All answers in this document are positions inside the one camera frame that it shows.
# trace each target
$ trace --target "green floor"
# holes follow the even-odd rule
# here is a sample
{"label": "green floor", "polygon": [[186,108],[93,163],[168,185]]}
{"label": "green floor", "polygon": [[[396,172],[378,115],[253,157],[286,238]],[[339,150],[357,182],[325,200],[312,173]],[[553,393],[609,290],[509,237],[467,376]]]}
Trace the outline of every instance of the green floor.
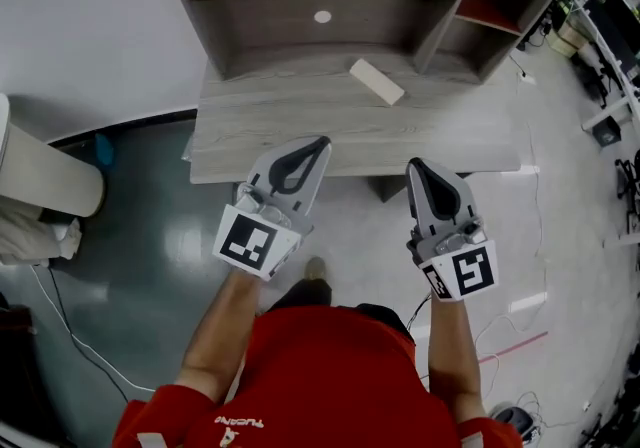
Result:
{"label": "green floor", "polygon": [[[211,248],[231,185],[189,183],[181,155],[193,127],[184,121],[113,137],[104,206],[83,221],[77,257],[52,267],[77,336],[142,387],[174,379],[227,270]],[[72,150],[87,161],[93,152],[92,144]],[[55,300],[48,272],[37,271]],[[0,270],[0,291],[32,310],[42,376],[71,440],[110,446],[125,405],[118,391],[76,352],[29,267]],[[150,396],[111,373],[129,399]]]}

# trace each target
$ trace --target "desk leg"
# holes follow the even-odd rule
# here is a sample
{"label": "desk leg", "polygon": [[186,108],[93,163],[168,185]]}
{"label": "desk leg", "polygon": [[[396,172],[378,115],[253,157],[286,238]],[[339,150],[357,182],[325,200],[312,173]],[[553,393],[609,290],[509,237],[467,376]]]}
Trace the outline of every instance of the desk leg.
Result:
{"label": "desk leg", "polygon": [[624,245],[640,244],[640,233],[632,233],[630,235],[611,235],[604,239],[602,246],[605,249],[612,247],[622,247]]}
{"label": "desk leg", "polygon": [[626,96],[624,98],[620,98],[615,103],[609,105],[604,110],[602,110],[601,112],[597,113],[591,119],[587,119],[584,123],[582,123],[582,129],[585,130],[585,131],[590,130],[595,125],[597,125],[600,121],[604,121],[607,117],[609,117],[611,114],[613,114],[616,110],[618,110],[621,107],[624,107],[628,103],[629,103],[629,100],[627,99]]}
{"label": "desk leg", "polygon": [[404,174],[400,176],[370,176],[367,181],[383,203],[403,191],[407,185]]}

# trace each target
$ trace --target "red line on floor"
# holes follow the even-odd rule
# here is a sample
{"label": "red line on floor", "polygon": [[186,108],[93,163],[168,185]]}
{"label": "red line on floor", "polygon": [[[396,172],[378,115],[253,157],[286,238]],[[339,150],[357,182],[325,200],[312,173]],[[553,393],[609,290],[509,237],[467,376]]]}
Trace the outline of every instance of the red line on floor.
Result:
{"label": "red line on floor", "polygon": [[[522,348],[525,345],[529,345],[530,343],[533,343],[534,341],[538,341],[540,338],[544,338],[547,334],[549,334],[549,331],[541,332],[540,334],[538,334],[537,336],[534,336],[533,338],[529,338],[528,340],[521,341],[520,343],[518,343],[516,345],[513,345],[512,347],[505,348],[504,350],[501,350],[500,352],[496,352],[495,355],[500,357],[500,356],[503,356],[505,354],[508,354],[509,352],[513,352],[514,350],[518,350],[519,348]],[[493,356],[484,357],[484,358],[480,359],[480,361],[478,361],[478,363],[480,363],[480,364],[486,363],[487,361],[491,361],[492,359],[494,359]]]}

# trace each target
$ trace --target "black object on box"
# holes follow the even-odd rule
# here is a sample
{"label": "black object on box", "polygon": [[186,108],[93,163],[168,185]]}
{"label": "black object on box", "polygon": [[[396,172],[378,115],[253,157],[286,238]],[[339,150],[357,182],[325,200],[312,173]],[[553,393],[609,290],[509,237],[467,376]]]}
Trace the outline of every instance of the black object on box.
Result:
{"label": "black object on box", "polygon": [[603,148],[621,140],[620,125],[611,116],[595,125],[592,133]]}

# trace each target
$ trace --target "glossy floor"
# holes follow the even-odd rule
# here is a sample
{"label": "glossy floor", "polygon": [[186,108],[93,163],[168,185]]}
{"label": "glossy floor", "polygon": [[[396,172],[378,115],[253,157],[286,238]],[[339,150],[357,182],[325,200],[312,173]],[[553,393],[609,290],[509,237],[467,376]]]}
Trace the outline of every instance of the glossy floor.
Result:
{"label": "glossy floor", "polygon": [[[568,63],[546,47],[534,56],[514,56],[538,82],[520,83],[510,61],[500,70],[504,80],[498,83],[513,90],[509,111],[523,169],[468,178],[497,242],[501,279],[499,288],[469,300],[468,307],[474,335],[484,331],[482,354],[537,337],[501,356],[498,373],[498,359],[482,364],[487,406],[533,391],[547,424],[571,423],[548,429],[540,446],[571,446],[611,402],[637,336],[635,249],[605,251],[602,239],[624,221],[613,161],[632,154],[638,142],[626,125],[623,144],[600,150],[580,129],[596,107]],[[86,221],[78,258],[54,268],[77,335],[143,387],[172,381],[226,272],[211,247],[232,190],[189,184],[180,155],[192,129],[184,122],[114,140],[116,165],[108,174],[104,209]],[[317,254],[328,263],[335,304],[380,303],[407,321],[428,288],[404,247],[412,225],[406,195],[382,204],[365,180],[327,179],[313,217],[316,230],[264,288],[261,306],[275,301]],[[38,273],[53,293],[48,273]],[[39,363],[71,437],[81,447],[108,446],[123,408],[117,391],[75,352],[29,268],[2,269],[0,291],[33,310]],[[513,327],[498,318],[506,314]],[[424,375],[428,304],[412,333]],[[118,382],[129,398],[149,396]],[[526,395],[521,403],[531,399]],[[593,405],[584,413],[587,401]]]}

